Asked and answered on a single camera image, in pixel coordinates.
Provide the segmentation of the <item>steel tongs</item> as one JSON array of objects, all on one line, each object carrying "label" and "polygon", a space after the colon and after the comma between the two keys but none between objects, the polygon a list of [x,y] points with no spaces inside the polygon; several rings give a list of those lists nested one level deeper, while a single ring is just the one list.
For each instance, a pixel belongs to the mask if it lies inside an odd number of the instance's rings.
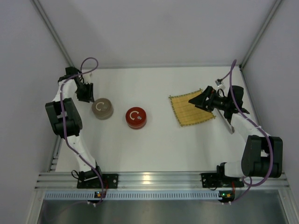
[{"label": "steel tongs", "polygon": [[228,122],[228,120],[224,117],[224,112],[216,109],[215,111],[217,113],[217,115],[220,117],[221,121],[223,122],[224,126],[226,127],[226,129],[228,130],[228,132],[230,134],[233,134],[235,132],[234,128],[231,126],[231,124]]}]

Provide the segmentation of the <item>taupe round lid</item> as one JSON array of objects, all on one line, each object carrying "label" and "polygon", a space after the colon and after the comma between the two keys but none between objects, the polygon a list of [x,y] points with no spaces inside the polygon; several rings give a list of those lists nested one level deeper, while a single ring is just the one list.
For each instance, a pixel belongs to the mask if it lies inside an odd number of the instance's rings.
[{"label": "taupe round lid", "polygon": [[99,98],[92,105],[92,112],[97,119],[106,120],[110,118],[114,112],[112,103],[107,98]]}]

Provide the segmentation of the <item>red round lid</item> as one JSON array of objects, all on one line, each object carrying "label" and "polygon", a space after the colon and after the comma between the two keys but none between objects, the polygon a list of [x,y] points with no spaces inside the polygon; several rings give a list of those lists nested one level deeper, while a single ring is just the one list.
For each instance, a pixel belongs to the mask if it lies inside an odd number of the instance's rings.
[{"label": "red round lid", "polygon": [[127,110],[125,120],[130,128],[141,129],[147,123],[147,114],[140,107],[132,107]]}]

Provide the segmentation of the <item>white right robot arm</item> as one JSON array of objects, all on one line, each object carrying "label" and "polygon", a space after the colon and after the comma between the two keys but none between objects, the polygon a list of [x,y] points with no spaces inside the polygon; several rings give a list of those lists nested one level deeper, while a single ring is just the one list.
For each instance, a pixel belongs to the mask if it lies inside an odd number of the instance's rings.
[{"label": "white right robot arm", "polygon": [[226,96],[208,86],[201,94],[189,100],[190,104],[212,112],[224,112],[224,119],[245,141],[242,158],[236,162],[223,162],[220,167],[226,177],[279,178],[282,174],[283,141],[267,134],[249,117],[242,107],[244,89],[234,85]]}]

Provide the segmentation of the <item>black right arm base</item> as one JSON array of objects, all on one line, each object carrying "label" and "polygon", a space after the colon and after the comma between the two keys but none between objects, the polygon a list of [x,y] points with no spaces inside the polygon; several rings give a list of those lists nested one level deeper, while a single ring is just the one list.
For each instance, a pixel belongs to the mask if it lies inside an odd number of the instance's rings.
[{"label": "black right arm base", "polygon": [[233,186],[236,188],[244,187],[244,183],[240,178],[227,177],[218,173],[202,173],[200,175],[203,188],[217,189],[232,188]]}]

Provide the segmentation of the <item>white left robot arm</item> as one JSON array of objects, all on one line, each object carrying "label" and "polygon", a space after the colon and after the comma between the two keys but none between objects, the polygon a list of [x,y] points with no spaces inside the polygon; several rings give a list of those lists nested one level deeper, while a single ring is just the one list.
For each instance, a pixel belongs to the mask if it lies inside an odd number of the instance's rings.
[{"label": "white left robot arm", "polygon": [[94,102],[93,84],[81,82],[80,71],[75,67],[67,67],[65,72],[58,80],[56,96],[46,103],[45,109],[54,134],[65,140],[78,161],[79,171],[75,177],[78,181],[77,188],[102,188],[101,170],[80,134],[83,123],[72,99],[76,95],[79,101]]}]

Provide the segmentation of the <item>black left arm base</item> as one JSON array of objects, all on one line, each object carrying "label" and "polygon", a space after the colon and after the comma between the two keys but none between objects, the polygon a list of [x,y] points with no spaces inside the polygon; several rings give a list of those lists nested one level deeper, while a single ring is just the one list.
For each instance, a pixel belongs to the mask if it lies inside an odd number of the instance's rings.
[{"label": "black left arm base", "polygon": [[78,189],[117,189],[119,175],[116,173],[102,173],[102,183],[99,177],[93,172],[80,172],[77,181]]}]

